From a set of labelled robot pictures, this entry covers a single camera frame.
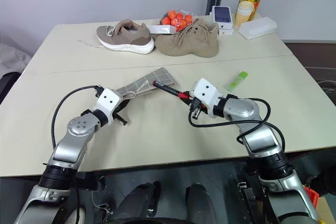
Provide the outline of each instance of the beige cloth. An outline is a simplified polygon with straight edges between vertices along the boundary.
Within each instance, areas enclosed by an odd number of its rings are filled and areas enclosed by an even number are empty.
[[[14,47],[0,44],[0,77],[10,72],[22,73],[31,58]]]

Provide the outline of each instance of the sneaker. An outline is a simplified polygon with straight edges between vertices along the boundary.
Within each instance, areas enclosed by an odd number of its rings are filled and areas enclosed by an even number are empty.
[[[201,19],[174,35],[159,35],[155,46],[165,55],[181,56],[189,53],[212,57],[218,53],[218,23],[206,24]]]
[[[154,40],[146,25],[138,25],[129,19],[120,21],[115,28],[98,27],[97,36],[103,46],[115,51],[148,54],[154,48]]]

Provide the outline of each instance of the green highlighter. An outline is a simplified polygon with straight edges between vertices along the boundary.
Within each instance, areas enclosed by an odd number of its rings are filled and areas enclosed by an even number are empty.
[[[229,87],[227,87],[228,91],[234,91],[239,84],[241,84],[247,77],[247,72],[243,71],[241,72],[236,78],[235,80],[229,85]]]

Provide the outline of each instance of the orange fruit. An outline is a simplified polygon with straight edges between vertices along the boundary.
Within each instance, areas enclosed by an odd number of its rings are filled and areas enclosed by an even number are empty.
[[[180,25],[180,22],[179,22],[179,20],[177,18],[173,18],[172,20],[170,20],[170,24],[172,26],[178,27]]]
[[[161,20],[161,24],[162,25],[170,25],[170,19],[168,17],[164,17],[162,20]]]
[[[178,20],[181,20],[183,18],[183,14],[177,13],[175,18],[177,18]]]
[[[176,17],[176,12],[174,10],[170,10],[168,12],[168,17],[172,20],[173,18]]]
[[[185,15],[184,19],[187,21],[187,24],[190,25],[193,22],[193,16],[190,14]]]
[[[187,21],[185,19],[181,19],[180,20],[180,26],[186,27],[187,26]]]
[[[181,26],[181,25],[180,25],[180,26],[177,27],[176,31],[181,31],[181,30],[182,30],[183,28],[185,28],[186,26],[187,26],[187,25],[185,25],[185,26]]]

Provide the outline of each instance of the red object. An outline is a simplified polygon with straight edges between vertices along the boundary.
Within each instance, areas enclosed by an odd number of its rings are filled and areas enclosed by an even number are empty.
[[[191,16],[190,14],[185,15],[184,19],[185,21],[187,21],[187,25],[190,25],[193,22],[193,16]]]
[[[304,188],[305,188],[306,193],[308,194],[311,202],[313,203],[313,206],[316,208],[320,195],[309,187],[305,186]]]
[[[179,20],[177,18],[173,18],[173,19],[170,20],[170,24],[172,26],[178,27],[180,25],[180,22],[179,22]]]
[[[177,18],[178,20],[181,20],[183,18],[183,14],[177,13],[175,18]]]
[[[182,92],[180,92],[180,93],[178,93],[179,95],[178,95],[178,97],[179,98],[182,98],[182,99],[190,99],[190,96],[188,95],[188,94],[185,94],[185,93],[182,93]]]
[[[164,18],[161,20],[161,24],[162,24],[162,25],[170,25],[170,18],[168,18],[168,17],[164,17]]]
[[[175,18],[175,17],[176,17],[176,12],[175,12],[174,10],[170,10],[170,11],[168,12],[168,17],[169,17],[170,19]]]
[[[182,30],[183,28],[185,28],[186,26],[187,26],[187,25],[185,25],[185,26],[181,26],[181,25],[180,25],[180,26],[177,27],[176,31],[181,31],[181,30]]]
[[[185,19],[181,19],[180,26],[187,26],[187,21]]]

